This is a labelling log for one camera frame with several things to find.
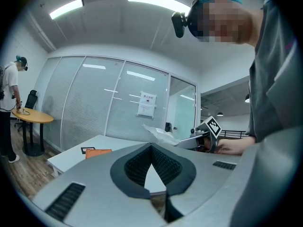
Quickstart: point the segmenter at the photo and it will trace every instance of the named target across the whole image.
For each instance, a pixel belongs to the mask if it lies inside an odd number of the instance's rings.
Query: wooden floor
[[[27,196],[30,200],[49,182],[54,179],[53,168],[47,164],[47,159],[51,158],[60,152],[52,148],[44,141],[45,153],[39,157],[29,157],[22,151],[23,135],[22,130],[17,131],[18,125],[15,128],[16,120],[10,121],[11,142],[13,149],[20,160],[15,163],[9,163],[7,157],[1,157],[4,168],[12,180],[16,190]],[[29,143],[29,130],[27,130],[27,142]],[[40,142],[40,139],[35,134],[33,135],[34,142]],[[165,202],[165,194],[151,196],[151,203],[155,209],[160,212]]]

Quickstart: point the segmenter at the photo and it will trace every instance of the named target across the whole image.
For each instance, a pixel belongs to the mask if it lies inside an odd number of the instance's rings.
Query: white table
[[[103,135],[97,135],[69,150],[66,150],[54,157],[47,160],[48,164],[53,167],[55,177],[66,172],[82,160],[85,160],[85,154],[82,154],[81,147],[95,147],[95,149],[112,149],[118,150],[128,146],[134,146],[142,144],[140,141],[123,140],[118,138],[112,138]],[[155,169],[151,165],[146,175],[145,186],[150,192],[164,192],[166,187],[161,181],[160,177],[156,173]]]

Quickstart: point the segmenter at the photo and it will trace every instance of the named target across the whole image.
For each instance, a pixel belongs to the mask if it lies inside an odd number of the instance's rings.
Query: black table base
[[[44,144],[43,144],[43,124],[40,124],[40,144],[33,142],[33,123],[30,123],[29,136],[30,145],[27,145],[27,123],[22,121],[23,130],[23,152],[30,157],[37,157],[44,154]]]

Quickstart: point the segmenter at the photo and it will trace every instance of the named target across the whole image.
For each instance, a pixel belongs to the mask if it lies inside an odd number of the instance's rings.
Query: ceiling light
[[[135,96],[135,97],[140,97],[140,96],[136,96],[136,95],[131,95],[131,94],[129,94],[129,96]]]
[[[184,98],[187,98],[187,99],[190,99],[190,100],[195,100],[194,98],[191,98],[191,97],[188,97],[188,96],[184,96],[184,95],[180,95],[181,97],[184,97]]]
[[[155,78],[152,78],[152,77],[149,77],[149,76],[145,76],[143,74],[139,74],[139,73],[136,73],[136,72],[132,72],[132,71],[127,71],[127,74],[129,75],[133,75],[133,76],[136,76],[136,77],[140,77],[140,78],[145,78],[145,79],[148,79],[148,80],[151,80],[151,81],[154,81]]]
[[[249,102],[250,102],[250,95],[249,95],[249,94],[246,95],[246,97],[245,97],[245,102],[246,102],[246,103],[249,103]]]
[[[104,69],[106,70],[105,66],[98,66],[98,65],[89,65],[89,64],[83,64],[84,67],[91,67],[91,68],[98,68],[98,69]]]
[[[77,9],[77,8],[80,8],[83,6],[84,6],[83,0],[75,0],[73,2],[65,4],[62,7],[56,9],[54,12],[51,12],[49,15],[51,16],[52,19],[55,19],[64,13],[67,13],[69,11],[72,11],[74,9]]]
[[[185,16],[188,15],[190,7],[180,3],[176,0],[128,0],[128,1],[132,1],[132,2],[144,2],[144,3],[149,3],[149,4],[153,4],[153,5],[157,5],[163,8],[167,8],[170,10],[173,10],[175,12],[180,12],[183,13],[185,12]]]
[[[113,90],[108,90],[108,89],[104,89],[105,91],[109,91],[109,92],[114,92],[117,93],[117,91],[113,91]]]

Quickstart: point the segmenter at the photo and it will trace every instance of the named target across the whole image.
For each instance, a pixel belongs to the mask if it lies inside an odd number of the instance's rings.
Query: white shoe
[[[13,160],[13,161],[9,161],[9,163],[14,163],[14,162],[19,161],[19,160],[20,160],[20,156],[16,155],[16,159]]]

